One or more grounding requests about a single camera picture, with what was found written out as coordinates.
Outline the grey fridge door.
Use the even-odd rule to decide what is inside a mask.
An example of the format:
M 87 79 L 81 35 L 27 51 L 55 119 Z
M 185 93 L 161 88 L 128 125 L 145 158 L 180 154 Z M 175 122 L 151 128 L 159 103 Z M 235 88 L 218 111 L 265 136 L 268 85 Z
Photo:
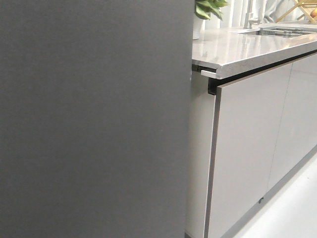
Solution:
M 193 13 L 1 1 L 1 237 L 184 237 Z

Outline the near grey cabinet door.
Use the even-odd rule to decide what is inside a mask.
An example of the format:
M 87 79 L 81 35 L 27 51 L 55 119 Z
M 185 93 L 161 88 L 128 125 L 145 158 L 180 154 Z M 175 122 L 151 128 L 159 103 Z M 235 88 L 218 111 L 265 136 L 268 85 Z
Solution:
M 222 237 L 266 193 L 291 69 L 217 87 L 205 237 Z

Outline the grey cabinet door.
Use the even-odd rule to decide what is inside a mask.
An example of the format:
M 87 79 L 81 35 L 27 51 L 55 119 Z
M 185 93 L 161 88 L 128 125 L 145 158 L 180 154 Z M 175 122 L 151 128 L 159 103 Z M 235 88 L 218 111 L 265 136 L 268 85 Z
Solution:
M 222 237 L 266 193 L 291 69 L 217 87 L 205 237 Z
M 317 56 L 292 63 L 267 190 L 317 145 Z

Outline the far grey cabinet door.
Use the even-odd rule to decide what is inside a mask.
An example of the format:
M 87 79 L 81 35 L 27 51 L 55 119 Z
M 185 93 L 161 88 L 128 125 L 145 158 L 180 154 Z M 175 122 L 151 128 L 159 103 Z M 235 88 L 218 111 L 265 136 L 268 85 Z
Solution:
M 292 63 L 267 190 L 317 145 L 317 56 Z

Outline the grey stone countertop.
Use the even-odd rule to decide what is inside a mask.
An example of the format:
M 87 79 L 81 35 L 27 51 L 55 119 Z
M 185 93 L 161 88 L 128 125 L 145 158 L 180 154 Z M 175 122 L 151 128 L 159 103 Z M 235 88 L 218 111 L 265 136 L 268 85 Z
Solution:
M 306 31 L 305 35 L 282 37 L 260 35 L 265 28 Z M 205 30 L 193 41 L 192 70 L 222 80 L 266 65 L 316 51 L 317 27 L 308 24 L 264 24 L 258 28 Z

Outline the white plant pot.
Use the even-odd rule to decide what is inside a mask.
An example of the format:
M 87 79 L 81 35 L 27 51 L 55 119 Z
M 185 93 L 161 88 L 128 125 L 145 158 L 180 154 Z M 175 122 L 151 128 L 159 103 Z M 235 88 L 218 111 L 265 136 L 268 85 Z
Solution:
M 193 40 L 197 40 L 200 38 L 200 33 L 203 28 L 205 20 L 198 18 L 197 16 L 194 16 L 194 22 L 193 22 Z

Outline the green potted plant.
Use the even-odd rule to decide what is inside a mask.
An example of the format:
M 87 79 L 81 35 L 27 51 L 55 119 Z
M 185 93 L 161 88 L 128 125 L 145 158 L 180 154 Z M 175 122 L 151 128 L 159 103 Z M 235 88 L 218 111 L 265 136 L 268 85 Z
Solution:
M 212 15 L 222 20 L 221 9 L 228 5 L 226 0 L 195 0 L 195 15 L 202 20 L 210 20 Z

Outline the steel sink faucet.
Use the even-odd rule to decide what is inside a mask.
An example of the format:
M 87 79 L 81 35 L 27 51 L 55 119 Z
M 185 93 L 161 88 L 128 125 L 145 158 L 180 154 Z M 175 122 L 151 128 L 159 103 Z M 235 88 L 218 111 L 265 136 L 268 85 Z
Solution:
M 253 25 L 259 25 L 261 20 L 254 17 L 253 14 L 253 0 L 248 0 L 247 12 L 245 14 L 244 29 L 251 29 Z

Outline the steel sink basin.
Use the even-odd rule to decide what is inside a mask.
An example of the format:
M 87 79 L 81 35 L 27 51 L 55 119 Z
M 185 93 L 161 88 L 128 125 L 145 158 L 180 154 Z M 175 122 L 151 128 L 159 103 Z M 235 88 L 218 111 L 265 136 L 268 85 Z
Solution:
M 267 28 L 244 30 L 239 32 L 239 34 L 294 38 L 298 36 L 314 34 L 316 32 L 317 30 L 312 28 L 267 27 Z

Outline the wooden dish rack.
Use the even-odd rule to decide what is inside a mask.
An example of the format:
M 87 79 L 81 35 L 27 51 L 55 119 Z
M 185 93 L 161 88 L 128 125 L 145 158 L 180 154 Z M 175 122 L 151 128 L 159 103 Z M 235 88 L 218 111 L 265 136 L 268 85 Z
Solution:
M 296 20 L 307 20 L 309 23 L 316 24 L 317 17 L 312 18 L 310 13 L 312 10 L 317 8 L 317 0 L 294 0 L 294 5 L 288 9 L 284 14 L 275 20 L 275 23 L 280 22 L 289 14 L 292 14 L 294 11 L 300 11 L 301 15 L 296 18 Z

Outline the orange fruit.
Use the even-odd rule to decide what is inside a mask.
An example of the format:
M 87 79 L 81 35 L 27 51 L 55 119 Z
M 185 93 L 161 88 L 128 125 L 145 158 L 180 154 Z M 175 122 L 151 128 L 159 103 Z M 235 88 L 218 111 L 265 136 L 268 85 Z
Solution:
M 312 10 L 312 12 L 310 13 L 310 16 L 312 18 L 316 17 L 317 16 L 317 8 L 315 8 L 314 10 Z

